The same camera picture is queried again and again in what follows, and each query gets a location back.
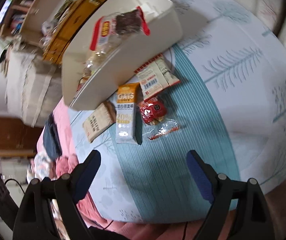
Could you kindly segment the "beige cracker packet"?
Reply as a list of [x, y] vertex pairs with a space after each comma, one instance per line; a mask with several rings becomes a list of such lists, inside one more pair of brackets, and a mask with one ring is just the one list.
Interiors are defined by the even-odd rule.
[[87, 139], [92, 143], [107, 128], [116, 122], [116, 110], [110, 101], [104, 101], [83, 122]]

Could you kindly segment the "oats bar packet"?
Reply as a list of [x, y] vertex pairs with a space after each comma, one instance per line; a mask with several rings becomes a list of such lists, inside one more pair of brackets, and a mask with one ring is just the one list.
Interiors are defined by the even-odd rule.
[[135, 119], [139, 83], [118, 87], [116, 99], [116, 142], [136, 144]]

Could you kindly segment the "red round candy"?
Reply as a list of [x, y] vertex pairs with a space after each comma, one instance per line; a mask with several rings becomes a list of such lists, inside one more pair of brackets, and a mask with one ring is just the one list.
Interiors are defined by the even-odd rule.
[[153, 97], [138, 104], [142, 120], [147, 125], [162, 122], [167, 115], [167, 108], [159, 97]]

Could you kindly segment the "LiPO biscuit packet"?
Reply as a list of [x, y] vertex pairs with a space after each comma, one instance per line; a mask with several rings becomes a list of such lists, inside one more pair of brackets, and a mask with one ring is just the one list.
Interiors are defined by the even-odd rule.
[[163, 90], [172, 87], [180, 80], [172, 74], [163, 54], [158, 54], [134, 71], [139, 80], [144, 101], [157, 96]]

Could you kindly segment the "brownie pack red edges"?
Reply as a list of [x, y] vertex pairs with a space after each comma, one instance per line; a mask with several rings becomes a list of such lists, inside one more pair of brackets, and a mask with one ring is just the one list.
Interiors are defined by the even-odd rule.
[[140, 6], [132, 11], [102, 16], [94, 25], [89, 49], [97, 55], [108, 54], [139, 33], [146, 36], [151, 33]]

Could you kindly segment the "navy folded garment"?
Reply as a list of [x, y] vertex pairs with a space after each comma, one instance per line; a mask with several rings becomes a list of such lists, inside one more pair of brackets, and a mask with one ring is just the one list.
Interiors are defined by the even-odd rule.
[[58, 136], [58, 128], [54, 122], [53, 113], [48, 116], [45, 122], [43, 145], [47, 155], [52, 161], [55, 161], [62, 155], [61, 145]]

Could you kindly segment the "wooden door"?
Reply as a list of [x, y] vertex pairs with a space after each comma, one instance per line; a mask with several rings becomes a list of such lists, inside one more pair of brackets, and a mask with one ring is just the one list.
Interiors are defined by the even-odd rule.
[[20, 119], [0, 116], [0, 158], [34, 157], [41, 133], [40, 127], [29, 127]]

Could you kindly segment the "pink bed blanket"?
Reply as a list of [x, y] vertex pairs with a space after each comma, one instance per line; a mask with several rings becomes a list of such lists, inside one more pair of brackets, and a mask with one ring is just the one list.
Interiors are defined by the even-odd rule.
[[[34, 167], [32, 168], [35, 178], [49, 177], [58, 179], [65, 173], [71, 173], [76, 165], [79, 164], [67, 109], [68, 107], [64, 104], [64, 100], [61, 99], [53, 110], [62, 156], [55, 160], [50, 160], [48, 164], [40, 161], [41, 157], [47, 155], [43, 136], [41, 135], [36, 145], [37, 154], [34, 158]], [[128, 239], [193, 239], [193, 236], [202, 224], [201, 220], [174, 224], [134, 224], [104, 219], [99, 214], [89, 193], [77, 203], [77, 208], [86, 225], [93, 226], [95, 229], [119, 233]]]

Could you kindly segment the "tree-patterned tablecloth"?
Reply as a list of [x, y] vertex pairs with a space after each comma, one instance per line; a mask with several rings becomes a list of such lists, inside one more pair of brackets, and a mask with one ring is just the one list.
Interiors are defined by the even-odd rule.
[[88, 111], [69, 110], [79, 161], [102, 163], [90, 187], [99, 214], [133, 223], [204, 218], [210, 207], [186, 164], [195, 150], [233, 180], [255, 178], [264, 193], [286, 180], [286, 49], [233, 0], [172, 0], [184, 38], [164, 53], [180, 84], [162, 99], [178, 131], [118, 144], [112, 126], [88, 142]]

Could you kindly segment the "wooden desk with drawers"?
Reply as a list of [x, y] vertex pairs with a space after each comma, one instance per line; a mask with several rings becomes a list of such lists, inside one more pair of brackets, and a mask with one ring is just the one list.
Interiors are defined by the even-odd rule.
[[108, 0], [76, 0], [57, 25], [46, 45], [43, 60], [60, 64], [63, 54], [87, 20]]

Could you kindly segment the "white plastic storage bin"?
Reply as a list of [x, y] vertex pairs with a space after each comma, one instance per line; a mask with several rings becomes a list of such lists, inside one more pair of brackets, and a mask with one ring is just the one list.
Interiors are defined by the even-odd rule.
[[[140, 33], [130, 37], [116, 48], [82, 89], [78, 89], [95, 23], [102, 16], [128, 12], [139, 5], [153, 12], [146, 18], [150, 35]], [[107, 0], [82, 26], [63, 54], [61, 81], [64, 103], [76, 111], [94, 110], [119, 85], [126, 83], [136, 69], [170, 48], [182, 36], [182, 27], [171, 0]]]

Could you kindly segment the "wooden bookshelf with books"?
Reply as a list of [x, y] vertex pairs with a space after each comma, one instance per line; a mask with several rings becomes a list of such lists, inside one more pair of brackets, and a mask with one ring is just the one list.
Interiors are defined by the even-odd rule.
[[31, 45], [38, 46], [43, 37], [45, 21], [65, 0], [2, 0], [0, 3], [0, 38], [10, 39], [19, 34]]

